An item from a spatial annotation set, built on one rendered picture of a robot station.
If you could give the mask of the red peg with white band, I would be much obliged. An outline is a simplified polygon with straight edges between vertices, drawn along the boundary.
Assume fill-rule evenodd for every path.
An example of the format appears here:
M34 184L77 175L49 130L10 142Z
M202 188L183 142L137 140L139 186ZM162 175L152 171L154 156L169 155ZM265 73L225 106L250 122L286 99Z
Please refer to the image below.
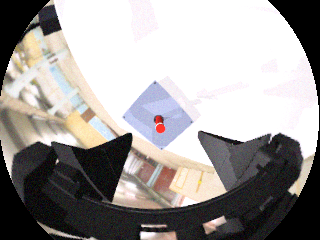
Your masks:
M157 132L164 132L164 124L163 124L163 120L161 120L161 117L157 116L156 117L156 131Z

